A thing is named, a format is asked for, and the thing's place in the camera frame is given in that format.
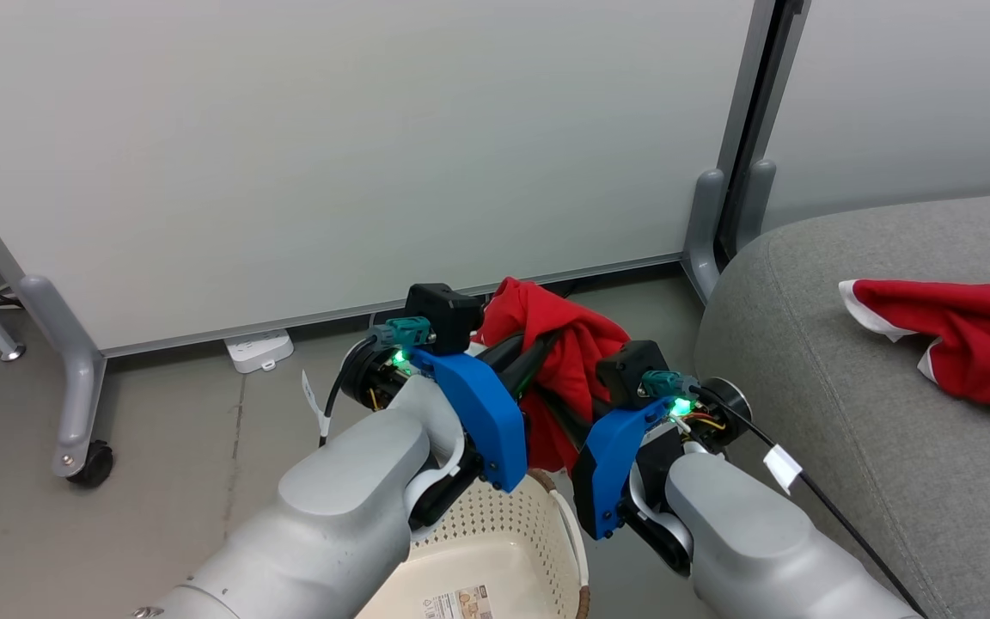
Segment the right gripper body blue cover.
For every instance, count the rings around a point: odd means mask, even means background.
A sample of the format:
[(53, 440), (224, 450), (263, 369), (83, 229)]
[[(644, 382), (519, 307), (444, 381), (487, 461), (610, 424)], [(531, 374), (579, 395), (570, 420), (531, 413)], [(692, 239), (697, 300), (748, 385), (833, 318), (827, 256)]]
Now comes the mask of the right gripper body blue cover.
[(593, 540), (627, 526), (644, 541), (677, 540), (665, 482), (677, 459), (675, 399), (616, 408), (590, 428), (572, 470), (575, 512)]

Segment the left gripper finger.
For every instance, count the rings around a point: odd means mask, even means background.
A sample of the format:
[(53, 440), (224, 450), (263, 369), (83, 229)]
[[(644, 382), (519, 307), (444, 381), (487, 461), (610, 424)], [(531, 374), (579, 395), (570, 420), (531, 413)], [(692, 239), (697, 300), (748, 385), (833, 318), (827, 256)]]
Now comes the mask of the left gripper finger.
[(474, 357), (490, 367), (508, 367), (523, 355), (524, 340), (525, 334), (508, 334), (491, 347), (480, 350)]
[(562, 334), (540, 334), (535, 338), (534, 345), (520, 352), (505, 369), (500, 370), (499, 379), (515, 401), (521, 400), (525, 395), (561, 336)]

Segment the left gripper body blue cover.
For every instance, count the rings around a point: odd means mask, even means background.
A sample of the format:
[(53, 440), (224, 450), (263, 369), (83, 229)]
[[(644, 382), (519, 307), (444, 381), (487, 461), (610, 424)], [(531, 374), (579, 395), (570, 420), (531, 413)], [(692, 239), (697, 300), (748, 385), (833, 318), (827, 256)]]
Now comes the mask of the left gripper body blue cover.
[(413, 349), (413, 364), (439, 385), (472, 439), (491, 485), (511, 493), (528, 471), (525, 420), (495, 370), (466, 353)]

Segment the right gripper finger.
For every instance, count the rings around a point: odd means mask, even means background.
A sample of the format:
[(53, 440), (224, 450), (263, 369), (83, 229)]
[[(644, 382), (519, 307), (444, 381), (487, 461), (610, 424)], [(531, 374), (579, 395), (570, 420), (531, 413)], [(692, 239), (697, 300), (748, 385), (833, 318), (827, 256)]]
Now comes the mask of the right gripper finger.
[(543, 403), (545, 403), (547, 411), (555, 419), (555, 423), (560, 427), (560, 430), (565, 434), (565, 437), (570, 440), (573, 445), (584, 445), (586, 439), (588, 439), (590, 428), (594, 425), (597, 419), (601, 418), (601, 399), (600, 397), (591, 396), (590, 397), (590, 408), (588, 414), (585, 418), (582, 415), (575, 412), (574, 408), (570, 404), (567, 404), (566, 400), (562, 396), (558, 395), (554, 391), (547, 390), (546, 388), (537, 385), (535, 387), (535, 393), (540, 397)]

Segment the plain red garment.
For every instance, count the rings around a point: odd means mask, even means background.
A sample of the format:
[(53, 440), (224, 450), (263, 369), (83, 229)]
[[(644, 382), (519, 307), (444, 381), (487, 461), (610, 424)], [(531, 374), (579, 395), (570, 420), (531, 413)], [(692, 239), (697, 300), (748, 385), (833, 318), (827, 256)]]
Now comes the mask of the plain red garment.
[(520, 408), (529, 423), (528, 466), (558, 473), (572, 469), (578, 448), (537, 389), (553, 393), (570, 409), (574, 420), (592, 426), (595, 416), (610, 408), (608, 388), (596, 374), (598, 361), (618, 352), (630, 337), (604, 315), (535, 282), (506, 278), (485, 309), (472, 341), (492, 347), (520, 333), (523, 347), (530, 349), (550, 332), (559, 337), (520, 400)]

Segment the red garment with white trim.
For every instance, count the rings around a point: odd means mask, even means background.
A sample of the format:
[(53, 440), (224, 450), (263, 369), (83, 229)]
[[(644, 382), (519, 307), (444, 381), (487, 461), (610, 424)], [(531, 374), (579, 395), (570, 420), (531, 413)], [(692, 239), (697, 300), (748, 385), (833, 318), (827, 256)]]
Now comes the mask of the red garment with white trim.
[(959, 399), (990, 405), (990, 283), (845, 279), (838, 293), (853, 320), (896, 342), (932, 338), (918, 369)]

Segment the grey fabric sofa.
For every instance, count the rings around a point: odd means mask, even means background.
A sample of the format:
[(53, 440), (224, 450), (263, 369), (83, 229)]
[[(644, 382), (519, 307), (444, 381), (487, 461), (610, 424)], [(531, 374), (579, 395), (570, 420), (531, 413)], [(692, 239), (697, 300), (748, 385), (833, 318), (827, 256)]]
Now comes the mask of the grey fabric sofa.
[(735, 384), (930, 619), (990, 619), (990, 405), (919, 370), (848, 313), (846, 279), (990, 283), (990, 196), (883, 206), (773, 229), (705, 309), (695, 367)]

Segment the white plastic laundry basket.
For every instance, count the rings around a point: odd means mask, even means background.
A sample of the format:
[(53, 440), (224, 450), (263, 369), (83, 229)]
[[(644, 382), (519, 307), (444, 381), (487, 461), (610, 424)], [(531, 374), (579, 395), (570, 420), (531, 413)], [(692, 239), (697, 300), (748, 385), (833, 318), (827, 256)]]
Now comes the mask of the white plastic laundry basket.
[(512, 493), (475, 482), (357, 619), (588, 619), (580, 525), (550, 475)]

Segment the short grey partition foot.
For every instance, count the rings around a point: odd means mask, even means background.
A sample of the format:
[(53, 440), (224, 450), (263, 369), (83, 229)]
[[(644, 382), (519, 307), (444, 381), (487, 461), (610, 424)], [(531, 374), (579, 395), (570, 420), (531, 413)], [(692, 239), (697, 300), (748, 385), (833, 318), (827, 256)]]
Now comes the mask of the short grey partition foot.
[(734, 252), (742, 251), (762, 234), (775, 173), (777, 165), (770, 158), (762, 158), (748, 169), (737, 207)]
[(700, 174), (685, 230), (682, 267), (703, 305), (707, 305), (720, 277), (715, 243), (726, 188), (726, 176), (719, 169)]

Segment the white power strip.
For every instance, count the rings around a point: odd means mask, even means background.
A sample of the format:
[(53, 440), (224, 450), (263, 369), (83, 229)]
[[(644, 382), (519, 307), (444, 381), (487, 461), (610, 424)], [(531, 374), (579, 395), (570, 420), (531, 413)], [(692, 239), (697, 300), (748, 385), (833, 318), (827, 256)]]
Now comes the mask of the white power strip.
[(292, 355), (295, 346), (286, 329), (224, 338), (233, 368), (241, 375), (259, 370), (271, 371), (279, 361)]

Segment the large white partition panel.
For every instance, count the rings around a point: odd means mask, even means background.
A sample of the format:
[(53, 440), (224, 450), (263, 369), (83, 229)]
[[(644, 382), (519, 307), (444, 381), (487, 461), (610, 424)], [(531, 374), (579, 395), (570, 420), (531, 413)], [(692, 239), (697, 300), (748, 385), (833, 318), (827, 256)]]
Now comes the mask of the large white partition panel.
[(668, 261), (757, 0), (0, 0), (0, 239), (103, 352)]

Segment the black caster wheel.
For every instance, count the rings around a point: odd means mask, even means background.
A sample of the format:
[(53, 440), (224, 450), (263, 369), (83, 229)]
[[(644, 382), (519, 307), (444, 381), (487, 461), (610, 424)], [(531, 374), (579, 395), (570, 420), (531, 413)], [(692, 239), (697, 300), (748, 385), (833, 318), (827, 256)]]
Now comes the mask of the black caster wheel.
[(106, 440), (93, 440), (88, 446), (83, 466), (67, 478), (71, 485), (83, 489), (95, 489), (110, 477), (115, 465), (113, 447)]

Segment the grey partition foot with caster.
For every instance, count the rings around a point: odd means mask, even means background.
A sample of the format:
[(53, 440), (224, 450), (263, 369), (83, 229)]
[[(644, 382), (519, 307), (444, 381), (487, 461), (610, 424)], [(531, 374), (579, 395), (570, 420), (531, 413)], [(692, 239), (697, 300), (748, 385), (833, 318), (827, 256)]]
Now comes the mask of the grey partition foot with caster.
[(67, 481), (85, 463), (93, 440), (107, 360), (51, 280), (25, 275), (17, 282), (22, 302), (63, 361), (65, 392), (52, 452), (52, 473)]

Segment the narrow white partition panel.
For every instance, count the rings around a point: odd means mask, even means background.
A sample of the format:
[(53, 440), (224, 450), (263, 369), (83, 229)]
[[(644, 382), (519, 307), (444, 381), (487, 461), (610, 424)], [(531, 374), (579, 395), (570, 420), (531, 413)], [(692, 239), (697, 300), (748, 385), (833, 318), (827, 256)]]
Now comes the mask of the narrow white partition panel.
[(990, 195), (990, 0), (810, 0), (763, 230)]

